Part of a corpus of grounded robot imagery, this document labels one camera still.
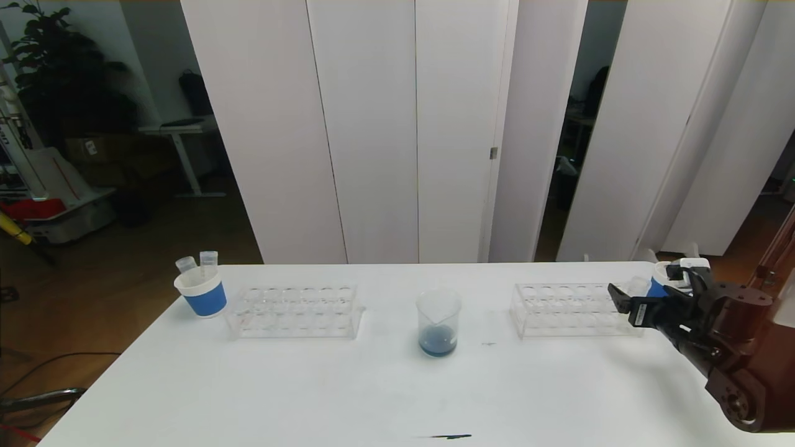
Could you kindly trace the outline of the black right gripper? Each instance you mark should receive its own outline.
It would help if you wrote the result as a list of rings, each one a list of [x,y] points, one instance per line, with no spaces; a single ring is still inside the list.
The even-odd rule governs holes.
[[[686,300],[678,296],[631,297],[609,283],[608,294],[619,314],[628,314],[633,327],[653,328],[669,340],[685,340],[694,320]]]

